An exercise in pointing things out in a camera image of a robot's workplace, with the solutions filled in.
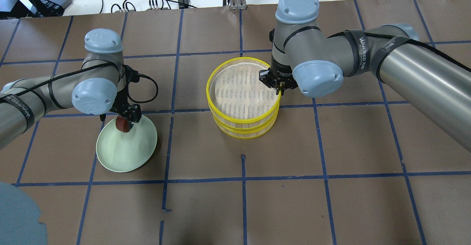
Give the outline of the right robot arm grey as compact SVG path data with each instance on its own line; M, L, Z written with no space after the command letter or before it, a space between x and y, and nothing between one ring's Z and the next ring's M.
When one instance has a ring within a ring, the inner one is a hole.
M419 42L408 24L345 30L325 37L318 0L279 0L270 32L272 58L259 80L276 94L299 88L315 99L346 77L371 72L464 148L471 148L469 67Z

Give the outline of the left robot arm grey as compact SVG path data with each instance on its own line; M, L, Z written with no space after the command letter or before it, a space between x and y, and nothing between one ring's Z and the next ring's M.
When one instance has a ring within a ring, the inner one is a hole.
M128 85L137 72L124 64L121 37L99 28L84 37L87 56L74 72L24 78L1 90L0 144L4 148L52 111L75 108L83 114L118 114L117 129L129 132L142 117L130 104Z

